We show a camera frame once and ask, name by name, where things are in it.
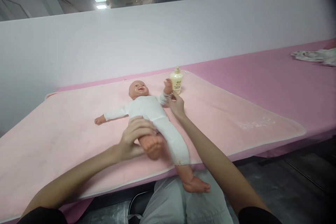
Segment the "doll hand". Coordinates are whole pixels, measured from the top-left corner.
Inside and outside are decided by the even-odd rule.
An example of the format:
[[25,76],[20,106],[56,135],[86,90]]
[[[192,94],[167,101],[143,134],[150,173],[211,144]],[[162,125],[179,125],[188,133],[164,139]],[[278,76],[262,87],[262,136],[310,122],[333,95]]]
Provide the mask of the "doll hand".
[[173,84],[172,84],[171,79],[166,79],[164,81],[164,86],[165,86],[165,88],[164,88],[163,92],[166,95],[170,95],[172,93],[172,91],[173,91]]
[[102,124],[102,123],[105,123],[105,122],[106,122],[106,119],[105,119],[105,116],[102,115],[102,116],[100,116],[100,117],[97,117],[94,121],[95,121],[95,122],[94,122],[95,124],[100,125],[100,124]]

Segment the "gray pants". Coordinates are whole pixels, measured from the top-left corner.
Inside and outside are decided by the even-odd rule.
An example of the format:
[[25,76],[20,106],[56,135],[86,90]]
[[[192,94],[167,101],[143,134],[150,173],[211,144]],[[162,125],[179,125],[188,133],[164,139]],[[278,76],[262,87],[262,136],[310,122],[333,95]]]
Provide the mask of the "gray pants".
[[210,193],[186,192],[179,177],[159,180],[140,223],[233,224],[224,194],[210,172],[196,171],[194,175],[210,184]]

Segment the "white onesie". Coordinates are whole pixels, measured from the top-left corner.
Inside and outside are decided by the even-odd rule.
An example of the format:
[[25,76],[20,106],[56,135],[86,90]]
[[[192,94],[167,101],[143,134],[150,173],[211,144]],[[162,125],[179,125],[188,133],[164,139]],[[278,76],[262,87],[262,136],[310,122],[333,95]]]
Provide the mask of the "white onesie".
[[126,106],[105,113],[104,117],[106,120],[111,120],[126,115],[129,115],[130,118],[143,116],[144,119],[152,121],[166,139],[174,164],[189,165],[190,158],[187,145],[162,108],[168,102],[167,97],[168,95],[165,93],[160,96],[139,96]]

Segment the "white cloth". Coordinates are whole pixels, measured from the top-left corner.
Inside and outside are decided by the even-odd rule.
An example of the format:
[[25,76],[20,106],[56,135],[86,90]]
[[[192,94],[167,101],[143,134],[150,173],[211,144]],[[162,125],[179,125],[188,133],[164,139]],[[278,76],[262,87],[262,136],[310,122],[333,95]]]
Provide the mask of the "white cloth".
[[336,66],[336,48],[318,51],[296,51],[291,55],[302,61],[322,62],[323,65]]
[[129,115],[130,118],[143,116],[146,120],[152,121],[166,139],[174,164],[189,165],[190,157],[187,145],[162,108],[163,105],[167,104],[168,96],[164,93],[160,96],[139,96],[126,106],[105,113],[104,117],[106,120],[111,120],[126,115]]
[[179,177],[159,180],[140,223],[233,224],[223,191],[210,172],[196,171],[195,176],[210,184],[210,193],[186,192]]

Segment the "baby doll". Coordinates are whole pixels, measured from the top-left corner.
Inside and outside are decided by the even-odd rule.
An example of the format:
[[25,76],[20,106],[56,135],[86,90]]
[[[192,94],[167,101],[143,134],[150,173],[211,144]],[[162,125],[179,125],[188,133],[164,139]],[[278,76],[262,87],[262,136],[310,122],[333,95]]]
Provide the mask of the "baby doll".
[[120,109],[103,114],[96,118],[94,123],[100,125],[108,120],[126,115],[129,115],[130,118],[143,116],[144,119],[152,121],[159,133],[143,136],[139,139],[140,145],[144,148],[148,157],[153,160],[158,159],[161,154],[162,143],[166,139],[183,188],[189,193],[208,193],[210,192],[210,185],[198,177],[194,177],[187,145],[162,108],[163,105],[167,104],[167,97],[171,97],[173,91],[170,79],[166,79],[164,85],[165,88],[160,96],[151,96],[144,82],[134,81],[128,90],[128,95],[133,101]]

